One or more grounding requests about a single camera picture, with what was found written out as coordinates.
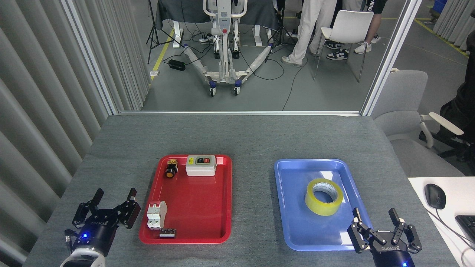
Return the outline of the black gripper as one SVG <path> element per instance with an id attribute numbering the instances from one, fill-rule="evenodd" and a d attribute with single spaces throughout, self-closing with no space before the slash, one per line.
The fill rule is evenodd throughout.
<path id="1" fill-rule="evenodd" d="M 112 214 L 117 217 L 117 223 L 109 221 L 110 209 L 98 208 L 104 191 L 97 189 L 93 199 L 79 204 L 72 223 L 75 227 L 82 227 L 79 236 L 73 243 L 72 250 L 88 248 L 107 256 L 112 246 L 118 225 L 122 224 L 131 229 L 141 210 L 135 201 L 137 191 L 131 188 L 126 201 L 116 206 Z"/>
<path id="2" fill-rule="evenodd" d="M 407 224 L 397 215 L 395 208 L 390 209 L 390 218 L 395 226 L 391 242 L 382 245 L 382 237 L 375 230 L 366 226 L 361 219 L 358 208 L 354 208 L 353 221 L 347 232 L 356 253 L 365 250 L 371 241 L 371 253 L 377 267 L 414 267 L 409 253 L 418 253 L 422 250 L 416 228 Z M 406 235 L 408 244 L 400 241 L 402 233 Z"/>

